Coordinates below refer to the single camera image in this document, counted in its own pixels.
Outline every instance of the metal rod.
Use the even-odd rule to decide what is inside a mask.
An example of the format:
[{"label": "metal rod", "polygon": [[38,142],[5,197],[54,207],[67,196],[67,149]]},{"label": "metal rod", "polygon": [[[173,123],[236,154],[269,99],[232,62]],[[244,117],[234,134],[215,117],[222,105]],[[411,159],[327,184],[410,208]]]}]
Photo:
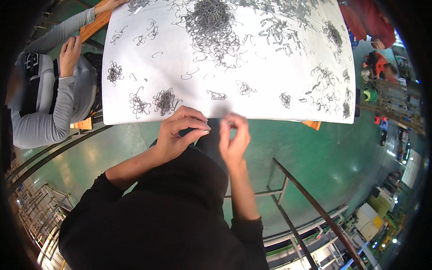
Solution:
[{"label": "metal rod", "polygon": [[277,204],[277,198],[274,195],[271,195],[274,203],[277,206],[277,209],[279,209],[279,212],[282,214],[283,218],[285,219],[286,223],[288,224],[289,229],[293,232],[295,238],[297,239],[297,242],[302,247],[303,253],[305,254],[306,258],[309,261],[309,264],[311,265],[311,268],[313,270],[318,270],[317,265],[315,264],[314,259],[312,259],[311,254],[309,253],[308,248],[306,247],[305,243],[303,242],[302,238],[300,237],[299,233],[295,229],[294,225],[292,224],[291,220],[289,219],[288,215],[286,214],[285,210],[282,208],[280,204]]},{"label": "metal rod", "polygon": [[42,151],[40,151],[39,153],[37,153],[36,155],[32,156],[31,158],[29,158],[26,162],[24,162],[21,166],[19,166],[18,168],[16,168],[15,171],[13,171],[6,179],[6,183],[10,182],[20,171],[22,171],[25,167],[27,167],[30,163],[32,163],[33,161],[37,160],[38,158],[40,158],[41,156],[43,156],[44,154],[48,153],[49,150],[56,148],[57,146],[61,145],[62,143],[69,141],[70,139],[72,139],[72,136],[70,135],[69,137],[67,137],[64,141],[59,142],[59,143],[55,143],[52,144],[50,146],[48,146],[47,148],[43,149]]},{"label": "metal rod", "polygon": [[105,46],[99,42],[97,42],[96,40],[93,40],[91,38],[87,39],[86,41],[84,41],[84,43],[87,43],[90,46],[95,47],[98,50],[103,51],[105,49]]},{"label": "metal rod", "polygon": [[353,245],[348,240],[347,236],[340,230],[340,228],[334,223],[333,219],[327,214],[326,211],[321,207],[321,205],[309,194],[305,188],[300,185],[300,183],[292,176],[276,159],[272,159],[273,163],[288,177],[288,179],[300,190],[300,192],[308,199],[308,201],[312,204],[312,206],[318,211],[318,213],[323,217],[323,219],[327,222],[336,236],[340,239],[342,244],[345,246],[351,258],[353,258],[359,269],[367,269],[363,261],[360,259],[360,256],[357,254],[357,251],[353,247]]},{"label": "metal rod", "polygon": [[283,199],[283,195],[285,194],[285,189],[286,189],[286,185],[288,184],[288,181],[286,180],[286,176],[283,180],[283,185],[282,185],[282,193],[279,195],[279,199],[277,200],[277,204],[281,204],[282,199]]},{"label": "metal rod", "polygon": [[308,269],[306,269],[306,267],[305,267],[305,260],[303,259],[303,256],[302,256],[302,254],[300,253],[299,246],[296,244],[296,242],[295,242],[295,240],[294,240],[294,237],[291,237],[290,240],[291,240],[291,244],[292,244],[292,246],[294,247],[294,249],[295,249],[295,251],[296,251],[296,253],[297,253],[297,256],[298,256],[299,259],[300,259],[300,262],[302,263],[303,269],[304,269],[304,270],[308,270]]},{"label": "metal rod", "polygon": [[60,149],[57,149],[56,151],[52,152],[48,156],[44,157],[41,161],[34,164],[30,169],[25,171],[8,189],[8,196],[10,196],[27,178],[29,178],[30,175],[32,175],[35,171],[40,169],[43,165],[47,164],[49,161],[51,161],[53,158],[58,156],[59,154],[63,153],[64,151],[68,150],[69,148],[79,144],[80,142],[91,138],[92,136],[101,133],[104,130],[107,130],[108,128],[112,127],[112,125],[104,126],[99,128],[98,130],[95,130],[93,132],[87,133],[86,135],[82,136],[81,138],[76,139],[75,141],[68,143],[67,145],[61,147]]},{"label": "metal rod", "polygon": [[[279,194],[282,193],[283,189],[275,189],[275,190],[269,190],[269,191],[260,191],[255,193],[255,197],[261,197],[261,196],[267,196],[267,195],[273,195],[273,194]],[[231,195],[225,196],[223,200],[230,200]]]}]

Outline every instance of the green floor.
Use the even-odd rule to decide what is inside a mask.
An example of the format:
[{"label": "green floor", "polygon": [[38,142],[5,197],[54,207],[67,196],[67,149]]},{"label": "green floor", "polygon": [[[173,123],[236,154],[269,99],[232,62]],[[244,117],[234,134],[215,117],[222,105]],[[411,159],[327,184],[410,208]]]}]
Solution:
[{"label": "green floor", "polygon": [[[68,3],[72,4],[74,9],[68,12],[78,12],[75,3]],[[105,40],[103,35],[100,33],[97,37],[101,43]],[[365,42],[354,51],[360,89],[364,85],[359,67],[363,56],[370,51],[372,47]],[[378,145],[381,130],[373,123],[373,117],[373,113],[361,111],[352,125],[322,123],[319,131],[290,121],[250,120],[252,139],[245,157],[254,190],[265,191],[269,180],[272,188],[281,187],[283,174],[271,161],[275,157],[325,210],[345,202],[352,211],[365,199],[372,185],[382,181],[396,167],[392,156],[387,154],[389,148]],[[37,185],[47,182],[70,192],[78,202],[99,174],[145,151],[157,137],[159,124],[114,126],[54,158],[35,172],[32,180]],[[24,150],[24,159],[41,149]],[[263,217],[264,236],[288,229],[270,197],[259,197],[257,202]],[[319,216],[292,184],[287,187],[282,206],[296,226]],[[231,204],[226,203],[224,210],[229,222]]]}]

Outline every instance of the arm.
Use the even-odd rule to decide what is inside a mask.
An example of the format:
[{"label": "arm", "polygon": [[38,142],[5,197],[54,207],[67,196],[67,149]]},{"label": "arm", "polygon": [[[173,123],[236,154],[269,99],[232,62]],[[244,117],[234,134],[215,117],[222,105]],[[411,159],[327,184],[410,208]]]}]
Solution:
[{"label": "arm", "polygon": [[[237,129],[233,140],[229,137],[231,128]],[[231,179],[231,231],[245,248],[248,269],[268,269],[263,244],[263,224],[243,158],[250,141],[246,118],[228,114],[221,120],[219,150]]]},{"label": "arm", "polygon": [[[171,117],[162,121],[155,146],[108,169],[105,172],[107,179],[122,191],[127,190],[146,172],[177,158],[189,144],[208,134],[210,127],[207,121],[200,111],[181,106]],[[189,127],[196,129],[184,137],[179,136],[179,131]]]},{"label": "arm", "polygon": [[20,118],[14,114],[13,141],[18,147],[29,149],[58,143],[69,135],[73,107],[74,76],[60,78],[53,114],[33,113]]},{"label": "arm", "polygon": [[[237,129],[237,134],[233,140],[230,140],[229,131],[232,127]],[[228,114],[220,121],[219,150],[231,178],[233,213],[236,213],[242,220],[260,218],[255,194],[249,181],[246,161],[243,158],[243,153],[250,141],[251,136],[246,118]]]},{"label": "arm", "polygon": [[111,10],[118,5],[127,2],[128,0],[107,0],[103,5],[92,7],[78,13],[61,24],[53,27],[45,35],[33,41],[24,49],[26,53],[41,53],[47,54],[49,51],[57,47],[64,40],[72,36],[75,32],[95,20],[96,15]]},{"label": "arm", "polygon": [[69,38],[60,51],[60,78],[53,114],[33,113],[14,119],[13,137],[17,146],[34,148],[58,143],[69,135],[73,108],[73,69],[81,55],[81,37]]}]

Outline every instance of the black sweater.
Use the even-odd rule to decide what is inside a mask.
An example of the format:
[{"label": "black sweater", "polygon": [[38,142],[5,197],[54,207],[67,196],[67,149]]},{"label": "black sweater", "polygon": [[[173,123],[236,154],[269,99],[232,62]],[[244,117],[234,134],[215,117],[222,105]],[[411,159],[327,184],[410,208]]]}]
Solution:
[{"label": "black sweater", "polygon": [[226,186],[191,148],[123,197],[102,174],[63,221],[60,251],[74,270],[268,269],[261,219],[223,219]]}]

